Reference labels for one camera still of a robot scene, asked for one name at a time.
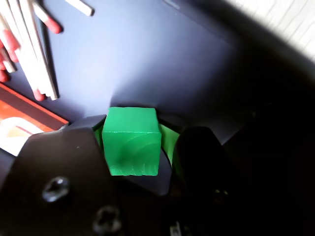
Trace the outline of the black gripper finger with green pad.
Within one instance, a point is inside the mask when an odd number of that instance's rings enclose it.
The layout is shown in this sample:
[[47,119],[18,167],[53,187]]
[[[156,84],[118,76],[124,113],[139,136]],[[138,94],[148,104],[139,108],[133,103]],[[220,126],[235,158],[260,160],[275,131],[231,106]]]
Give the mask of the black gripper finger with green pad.
[[158,121],[178,134],[169,194],[159,204],[162,235],[244,234],[246,181],[213,131],[173,115],[160,115]]

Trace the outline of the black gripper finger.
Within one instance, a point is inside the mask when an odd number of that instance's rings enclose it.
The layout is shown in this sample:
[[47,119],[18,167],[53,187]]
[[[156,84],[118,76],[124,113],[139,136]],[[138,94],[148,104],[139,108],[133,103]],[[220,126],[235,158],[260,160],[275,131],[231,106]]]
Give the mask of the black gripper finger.
[[123,236],[118,196],[91,128],[32,135],[0,191],[3,236]]

